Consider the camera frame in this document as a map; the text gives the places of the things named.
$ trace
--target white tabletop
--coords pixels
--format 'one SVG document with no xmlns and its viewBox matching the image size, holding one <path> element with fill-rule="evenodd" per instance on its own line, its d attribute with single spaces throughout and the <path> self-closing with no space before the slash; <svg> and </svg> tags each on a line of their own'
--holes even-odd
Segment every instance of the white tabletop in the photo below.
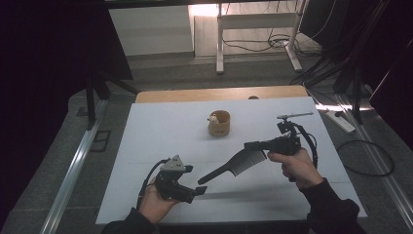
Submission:
<svg viewBox="0 0 413 234">
<path fill-rule="evenodd" d="M 207 131 L 207 118 L 218 109 L 231 114 L 231 131 L 224 137 Z M 179 183 L 195 188 L 199 178 L 226 163 L 245 142 L 279 137 L 277 116 L 304 112 L 314 114 L 289 120 L 317 139 L 320 173 L 342 199 L 360 206 L 359 216 L 366 216 L 313 100 L 289 97 L 133 104 L 96 223 L 125 219 L 158 161 L 179 154 L 185 165 L 194 166 Z M 311 152 L 302 137 L 301 143 Z M 163 223 L 300 220 L 310 210 L 295 184 L 282 175 L 281 165 L 269 160 L 236 177 L 227 172 L 205 185 L 205 195 L 192 204 L 178 204 Z"/>
</svg>

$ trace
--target comb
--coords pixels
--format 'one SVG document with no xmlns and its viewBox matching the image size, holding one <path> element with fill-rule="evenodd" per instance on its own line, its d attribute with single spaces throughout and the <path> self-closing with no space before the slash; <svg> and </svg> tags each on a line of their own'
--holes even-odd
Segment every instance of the comb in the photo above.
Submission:
<svg viewBox="0 0 413 234">
<path fill-rule="evenodd" d="M 241 174 L 248 168 L 267 159 L 262 150 L 242 149 L 234 155 L 226 164 L 222 165 L 212 173 L 205 175 L 198 180 L 198 184 L 204 184 L 213 178 L 225 173 L 231 172 L 234 176 Z"/>
</svg>

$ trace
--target light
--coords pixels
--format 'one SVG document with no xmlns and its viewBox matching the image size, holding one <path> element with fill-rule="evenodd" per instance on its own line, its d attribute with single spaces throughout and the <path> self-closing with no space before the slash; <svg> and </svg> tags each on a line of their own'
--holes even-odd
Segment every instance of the light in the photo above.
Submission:
<svg viewBox="0 0 413 234">
<path fill-rule="evenodd" d="M 191 6 L 192 16 L 194 17 L 217 17 L 218 5 L 217 4 L 200 4 Z"/>
<path fill-rule="evenodd" d="M 331 110 L 331 111 L 342 111 L 343 109 L 352 109 L 353 107 L 350 105 L 322 105 L 322 104 L 316 104 L 316 109 L 319 110 Z M 365 108 L 361 107 L 359 110 L 371 110 L 373 108 Z"/>
</svg>

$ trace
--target table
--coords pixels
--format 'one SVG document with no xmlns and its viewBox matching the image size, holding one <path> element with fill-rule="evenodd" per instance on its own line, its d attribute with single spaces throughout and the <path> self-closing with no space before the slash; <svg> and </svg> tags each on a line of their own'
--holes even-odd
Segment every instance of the table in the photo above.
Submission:
<svg viewBox="0 0 413 234">
<path fill-rule="evenodd" d="M 260 99 L 247 99 L 251 95 Z M 179 181 L 194 188 L 200 177 L 242 149 L 243 142 L 278 137 L 277 115 L 308 111 L 314 115 L 291 120 L 318 139 L 320 173 L 340 197 L 360 206 L 359 216 L 366 216 L 314 102 L 306 95 L 298 86 L 140 93 L 131 107 L 96 223 L 124 219 L 135 206 L 141 182 L 160 159 L 179 154 L 185 165 L 194 166 Z M 207 117 L 215 109 L 232 114 L 231 132 L 225 137 L 207 133 Z M 310 208 L 295 184 L 282 176 L 281 165 L 268 160 L 236 177 L 226 173 L 205 185 L 205 195 L 192 204 L 178 204 L 163 223 L 303 220 Z"/>
<path fill-rule="evenodd" d="M 218 4 L 219 13 L 218 23 L 218 43 L 216 50 L 216 73 L 224 73 L 224 47 L 223 32 L 226 29 L 249 29 L 249 28 L 280 28 L 291 27 L 289 40 L 284 42 L 285 51 L 291 61 L 293 69 L 297 72 L 302 71 L 302 66 L 294 53 L 294 42 L 298 28 L 304 13 L 307 0 L 303 0 L 296 13 L 275 13 L 275 14 L 241 14 L 241 15 L 222 15 L 222 3 L 240 2 L 259 2 L 259 0 L 105 0 L 104 3 L 109 9 L 123 8 L 146 8 L 146 7 L 165 7 L 182 6 L 195 4 Z"/>
</svg>

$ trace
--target wooden cup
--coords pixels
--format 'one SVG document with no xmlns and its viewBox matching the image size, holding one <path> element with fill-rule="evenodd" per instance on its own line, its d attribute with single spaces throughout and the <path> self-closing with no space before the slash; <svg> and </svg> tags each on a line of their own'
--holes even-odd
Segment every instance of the wooden cup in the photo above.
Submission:
<svg viewBox="0 0 413 234">
<path fill-rule="evenodd" d="M 215 115 L 218 123 L 210 121 L 210 118 Z M 230 133 L 231 115 L 225 110 L 215 110 L 209 115 L 209 133 L 214 137 L 224 137 Z"/>
</svg>

